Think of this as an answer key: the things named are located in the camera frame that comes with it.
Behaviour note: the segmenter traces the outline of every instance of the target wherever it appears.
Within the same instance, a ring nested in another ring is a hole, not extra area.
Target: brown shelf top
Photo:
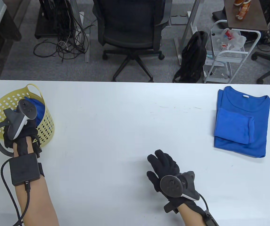
[[[233,5],[234,0],[224,0],[228,27],[248,30],[267,31],[267,23],[259,0],[252,0],[249,11],[243,21],[238,21],[235,15],[239,6]]]

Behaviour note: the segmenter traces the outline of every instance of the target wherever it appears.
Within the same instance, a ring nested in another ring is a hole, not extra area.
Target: cable
[[[63,13],[62,9],[60,8],[60,4],[56,4],[55,10],[54,10],[54,18],[55,18],[55,25],[56,25],[56,29],[57,29],[57,33],[58,33],[58,43],[54,43],[54,42],[50,42],[44,40],[38,44],[35,45],[34,49],[33,49],[33,54],[37,57],[41,57],[41,58],[47,58],[47,57],[51,57],[51,56],[55,56],[55,54],[57,53],[58,56],[63,60],[69,60],[69,59],[75,59],[76,57],[78,57],[80,54],[85,54],[88,51],[89,48],[89,40],[88,37],[85,33],[85,30],[88,28],[91,28],[93,25],[93,23],[96,21],[93,21],[89,26],[83,28],[82,25],[79,24],[79,22],[75,19],[75,17],[73,16],[73,14],[70,15],[69,13],[69,8],[68,8],[68,4],[67,1],[69,2],[69,0],[64,0],[65,1],[65,5],[66,5],[66,9],[68,12],[68,17],[69,17],[69,35],[67,38],[67,29],[65,29],[63,27],[63,25],[67,24],[66,21],[66,14]],[[73,26],[73,28],[71,28],[71,22],[75,22],[78,26],[75,28],[75,26]],[[71,33],[75,33],[78,32],[78,34],[75,36],[75,38],[71,41]],[[83,35],[83,41],[80,42],[80,35]],[[38,55],[36,53],[36,50],[39,46],[41,46],[43,43],[51,43],[53,45],[55,45],[55,52],[50,54],[50,55]],[[65,57],[66,54],[72,54],[73,56],[71,57]]]
[[[259,47],[259,45],[257,44],[257,48],[260,50],[260,51],[263,51],[263,52],[270,52],[270,50],[263,50]]]
[[[19,225],[22,226],[22,223],[23,223],[22,220],[23,220],[23,218],[24,218],[24,216],[25,216],[25,214],[26,214],[26,212],[28,210],[29,202],[30,202],[30,182],[25,182],[25,190],[27,192],[27,202],[26,202],[25,209],[24,209],[22,215],[20,216],[19,209],[17,208],[17,204],[16,204],[16,202],[15,202],[13,196],[12,196],[12,193],[11,193],[11,191],[10,191],[6,181],[5,181],[5,178],[4,178],[4,167],[9,161],[10,161],[10,159],[6,160],[3,163],[3,165],[1,166],[0,174],[1,174],[2,181],[3,181],[3,183],[4,183],[5,187],[6,187],[6,190],[7,190],[8,194],[9,194],[9,196],[11,198],[11,201],[12,201],[12,203],[14,205],[14,208],[15,208],[15,211],[16,211],[17,217],[18,217],[17,222],[13,226],[19,226]]]
[[[17,204],[16,204],[16,202],[15,202],[13,196],[12,196],[12,193],[11,193],[11,191],[10,191],[10,189],[9,189],[9,187],[8,187],[8,185],[7,185],[7,183],[6,183],[6,181],[5,181],[5,178],[4,178],[4,166],[5,166],[9,161],[10,161],[10,159],[6,160],[6,161],[3,163],[3,165],[1,166],[1,178],[2,178],[2,181],[3,181],[4,185],[5,185],[5,187],[6,187],[7,192],[8,192],[8,194],[9,194],[10,198],[11,198],[11,201],[12,201],[12,203],[13,203],[13,205],[14,205],[15,211],[16,211],[16,213],[17,213],[17,217],[18,217],[18,219],[20,219],[20,212],[19,212],[19,209],[17,208]]]
[[[205,203],[205,206],[206,206],[206,209],[208,210],[207,202],[205,201],[204,197],[203,197],[201,194],[199,194],[199,195],[200,195],[200,197],[203,199],[203,201],[204,201],[204,203]]]

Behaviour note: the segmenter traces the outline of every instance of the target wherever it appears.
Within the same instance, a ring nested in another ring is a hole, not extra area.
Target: black backpack
[[[196,83],[200,79],[206,60],[206,41],[206,32],[197,31],[193,34],[181,53],[181,68],[173,78],[174,83]]]

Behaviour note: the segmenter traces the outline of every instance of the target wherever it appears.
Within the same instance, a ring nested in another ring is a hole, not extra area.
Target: bottle
[[[247,12],[249,10],[250,3],[251,3],[251,0],[244,0],[243,3],[240,6],[239,12],[235,16],[235,18],[242,21],[245,18],[246,14],[247,14]]]
[[[234,5],[235,6],[240,6],[243,2],[244,2],[244,0],[235,0]]]

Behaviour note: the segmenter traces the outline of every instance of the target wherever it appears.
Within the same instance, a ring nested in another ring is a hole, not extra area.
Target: chair wheel
[[[108,55],[104,53],[104,54],[102,55],[102,59],[103,59],[103,60],[107,60],[107,59],[108,59]]]
[[[163,54],[159,54],[159,57],[158,57],[159,60],[163,60],[164,58],[165,56]]]
[[[257,58],[258,58],[257,55],[255,55],[255,54],[252,54],[252,55],[251,55],[251,59],[252,59],[253,61],[257,60]]]
[[[260,85],[264,84],[264,80],[261,79],[261,78],[259,78],[259,79],[257,80],[257,84],[260,84]]]

